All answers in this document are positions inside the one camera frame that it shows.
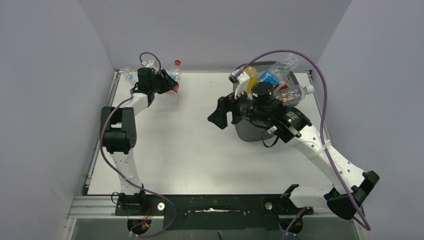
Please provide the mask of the red cap bottle blue-red label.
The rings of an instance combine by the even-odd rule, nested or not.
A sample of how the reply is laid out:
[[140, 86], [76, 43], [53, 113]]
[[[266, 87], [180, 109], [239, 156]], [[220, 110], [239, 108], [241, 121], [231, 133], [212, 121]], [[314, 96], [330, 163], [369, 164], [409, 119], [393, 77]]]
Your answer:
[[171, 90], [169, 90], [166, 94], [171, 97], [176, 97], [179, 92], [180, 87], [180, 81], [181, 81], [181, 61], [179, 59], [176, 59], [173, 63], [172, 71], [168, 73], [170, 78], [176, 83], [176, 86], [174, 86]]

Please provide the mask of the clear bottle white blue label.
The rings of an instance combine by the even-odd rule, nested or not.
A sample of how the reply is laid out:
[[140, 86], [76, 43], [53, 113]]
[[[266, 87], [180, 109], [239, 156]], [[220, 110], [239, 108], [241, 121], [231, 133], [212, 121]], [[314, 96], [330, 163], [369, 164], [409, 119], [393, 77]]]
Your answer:
[[138, 70], [132, 68], [124, 68], [122, 70], [121, 75], [131, 84], [135, 84], [138, 82]]

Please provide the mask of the grey mesh waste bin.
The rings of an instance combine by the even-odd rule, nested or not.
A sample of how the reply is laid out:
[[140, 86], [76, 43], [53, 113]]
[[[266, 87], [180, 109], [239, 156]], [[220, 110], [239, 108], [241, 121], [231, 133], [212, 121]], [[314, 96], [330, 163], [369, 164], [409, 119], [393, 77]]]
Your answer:
[[[251, 81], [247, 87], [248, 96], [251, 98], [252, 86], [259, 82], [259, 78], [263, 73], [268, 71], [274, 64], [279, 64], [282, 67], [286, 67], [286, 63], [279, 63], [277, 61], [258, 61], [250, 64], [244, 71], [251, 77]], [[277, 90], [282, 88], [291, 88], [299, 85], [298, 79], [292, 70], [286, 71], [286, 84], [283, 87], [277, 87]], [[234, 126], [237, 136], [245, 142], [257, 142], [261, 140], [261, 134], [263, 129], [250, 123], [248, 120], [243, 119]]]

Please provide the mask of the yellow juice bottle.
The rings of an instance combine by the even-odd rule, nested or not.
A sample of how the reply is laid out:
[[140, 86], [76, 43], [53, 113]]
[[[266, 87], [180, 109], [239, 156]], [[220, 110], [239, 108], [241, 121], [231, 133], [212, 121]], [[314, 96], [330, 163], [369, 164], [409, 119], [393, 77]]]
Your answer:
[[253, 66], [248, 66], [244, 70], [250, 77], [246, 93], [249, 99], [252, 99], [252, 87], [258, 82], [257, 80], [257, 69]]

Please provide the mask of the clear crushed bottle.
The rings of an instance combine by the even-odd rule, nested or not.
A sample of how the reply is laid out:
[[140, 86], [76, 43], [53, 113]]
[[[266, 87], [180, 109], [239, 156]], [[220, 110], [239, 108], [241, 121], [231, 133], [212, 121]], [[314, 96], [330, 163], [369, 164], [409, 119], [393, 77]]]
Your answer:
[[289, 88], [280, 89], [274, 93], [277, 100], [286, 107], [294, 107], [300, 103], [307, 95], [313, 94], [315, 89], [312, 85], [295, 85]]

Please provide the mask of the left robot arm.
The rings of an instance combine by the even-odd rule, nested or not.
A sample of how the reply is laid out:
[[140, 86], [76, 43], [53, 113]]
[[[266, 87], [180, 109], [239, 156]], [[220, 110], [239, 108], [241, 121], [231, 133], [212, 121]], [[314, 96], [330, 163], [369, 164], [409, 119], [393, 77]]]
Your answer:
[[148, 208], [146, 190], [139, 177], [134, 157], [137, 143], [136, 115], [150, 107], [156, 95], [178, 87], [165, 69], [142, 67], [137, 71], [137, 82], [129, 90], [129, 97], [117, 106], [101, 109], [100, 153], [119, 177], [120, 192], [117, 206], [125, 209]]

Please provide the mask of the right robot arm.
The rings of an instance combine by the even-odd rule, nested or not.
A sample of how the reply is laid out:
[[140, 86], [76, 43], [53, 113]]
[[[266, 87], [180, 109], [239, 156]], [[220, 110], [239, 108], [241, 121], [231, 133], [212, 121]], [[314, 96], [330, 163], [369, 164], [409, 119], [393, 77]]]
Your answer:
[[228, 126], [228, 112], [232, 124], [247, 120], [298, 150], [330, 181], [326, 186], [292, 184], [282, 194], [281, 207], [286, 213], [304, 207], [326, 208], [344, 220], [351, 220], [380, 179], [376, 172], [364, 171], [347, 160], [329, 140], [321, 141], [310, 119], [275, 98], [268, 82], [255, 84], [252, 98], [246, 93], [220, 97], [207, 120], [223, 130]]

